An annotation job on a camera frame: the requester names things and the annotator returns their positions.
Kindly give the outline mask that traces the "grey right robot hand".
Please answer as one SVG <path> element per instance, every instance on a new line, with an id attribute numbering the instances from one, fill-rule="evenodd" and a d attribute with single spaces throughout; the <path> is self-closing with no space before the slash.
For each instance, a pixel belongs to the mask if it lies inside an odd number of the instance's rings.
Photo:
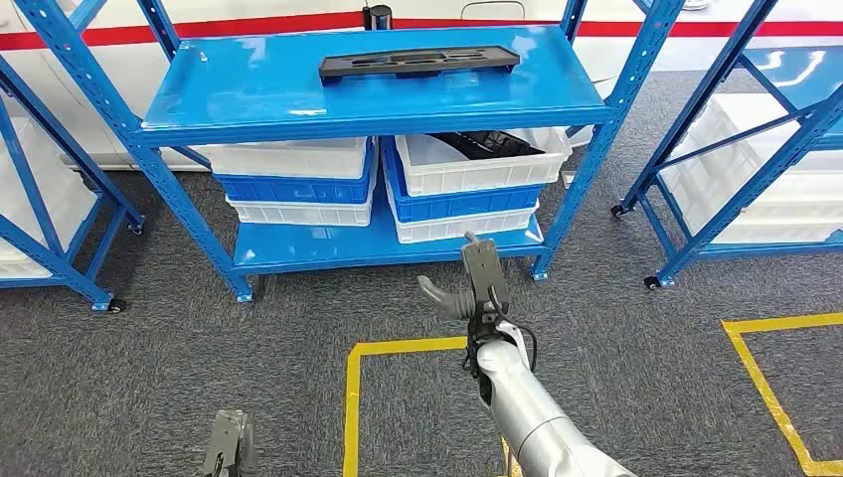
<path id="1" fill-rule="evenodd" d="M 438 306 L 447 316 L 453 319 L 472 320 L 482 315 L 482 305 L 477 298 L 477 278 L 479 273 L 479 261 L 476 258 L 479 240 L 473 232 L 464 234 L 467 244 L 461 248 L 463 265 L 471 281 L 470 291 L 457 293 L 446 292 L 432 283 L 425 275 L 419 275 L 417 282 L 421 292 Z"/>

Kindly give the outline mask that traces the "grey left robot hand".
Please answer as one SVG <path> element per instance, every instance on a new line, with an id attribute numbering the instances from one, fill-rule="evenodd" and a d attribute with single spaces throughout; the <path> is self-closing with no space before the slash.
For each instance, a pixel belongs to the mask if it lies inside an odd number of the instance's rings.
<path id="1" fill-rule="evenodd" d="M 255 477 L 257 475 L 257 452 L 254 446 L 254 425 L 248 420 L 241 430 L 236 454 L 237 475 Z"/>

